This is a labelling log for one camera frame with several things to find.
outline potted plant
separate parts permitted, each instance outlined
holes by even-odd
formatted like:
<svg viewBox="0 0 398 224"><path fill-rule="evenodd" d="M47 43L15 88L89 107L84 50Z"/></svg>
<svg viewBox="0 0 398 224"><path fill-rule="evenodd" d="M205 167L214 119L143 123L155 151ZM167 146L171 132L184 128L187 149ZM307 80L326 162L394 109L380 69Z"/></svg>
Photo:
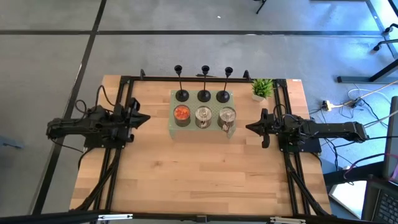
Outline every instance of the potted plant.
<svg viewBox="0 0 398 224"><path fill-rule="evenodd" d="M252 98L256 101L261 102L264 99L266 99L268 96L271 96L272 94L272 91L274 89L272 79L258 78L254 81L252 89L253 89Z"/></svg>

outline jar with red contents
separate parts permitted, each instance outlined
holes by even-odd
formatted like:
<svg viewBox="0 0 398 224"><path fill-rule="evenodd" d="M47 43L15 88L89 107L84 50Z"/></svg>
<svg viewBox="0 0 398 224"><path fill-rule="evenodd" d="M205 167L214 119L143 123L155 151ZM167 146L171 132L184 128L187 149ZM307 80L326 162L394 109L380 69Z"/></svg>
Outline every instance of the jar with red contents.
<svg viewBox="0 0 398 224"><path fill-rule="evenodd" d="M178 105L174 109L175 124L180 127L186 127L191 123L191 111L185 105Z"/></svg>

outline white pot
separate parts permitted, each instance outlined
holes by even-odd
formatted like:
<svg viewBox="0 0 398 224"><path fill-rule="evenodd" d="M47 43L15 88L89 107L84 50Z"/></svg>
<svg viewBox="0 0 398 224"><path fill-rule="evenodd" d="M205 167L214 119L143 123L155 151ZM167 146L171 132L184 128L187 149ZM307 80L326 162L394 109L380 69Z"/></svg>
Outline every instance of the white pot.
<svg viewBox="0 0 398 224"><path fill-rule="evenodd" d="M253 98L254 100L258 101L258 102L262 102L263 100L265 100L264 97L257 96L257 95L255 95L255 94L252 95L252 98Z"/></svg>

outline black round base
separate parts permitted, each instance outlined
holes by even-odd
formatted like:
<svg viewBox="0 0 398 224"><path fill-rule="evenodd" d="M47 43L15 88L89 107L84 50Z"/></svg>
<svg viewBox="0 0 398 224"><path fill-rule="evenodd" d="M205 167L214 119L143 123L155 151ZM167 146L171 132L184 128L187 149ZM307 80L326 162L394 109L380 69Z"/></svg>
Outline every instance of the black round base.
<svg viewBox="0 0 398 224"><path fill-rule="evenodd" d="M179 90L175 93L175 98L179 102L185 102L189 99L189 92L187 90Z"/></svg>
<svg viewBox="0 0 398 224"><path fill-rule="evenodd" d="M199 100L199 101L205 103L205 102L209 101L210 98L211 98L211 94L210 94L209 91L207 91L207 90L200 90L200 91L198 92L198 100Z"/></svg>
<svg viewBox="0 0 398 224"><path fill-rule="evenodd" d="M229 93L227 91L221 90L217 93L217 100L220 103L226 103L229 101Z"/></svg>

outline chair wheel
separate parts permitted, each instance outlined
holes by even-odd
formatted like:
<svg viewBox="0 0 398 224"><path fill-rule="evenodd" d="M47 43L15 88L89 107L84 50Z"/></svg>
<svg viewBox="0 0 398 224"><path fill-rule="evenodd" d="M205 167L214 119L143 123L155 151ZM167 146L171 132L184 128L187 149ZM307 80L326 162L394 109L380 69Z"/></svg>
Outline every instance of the chair wheel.
<svg viewBox="0 0 398 224"><path fill-rule="evenodd" d="M391 32L392 31L392 27L387 27L386 29L385 29L385 33L389 33L389 32Z"/></svg>

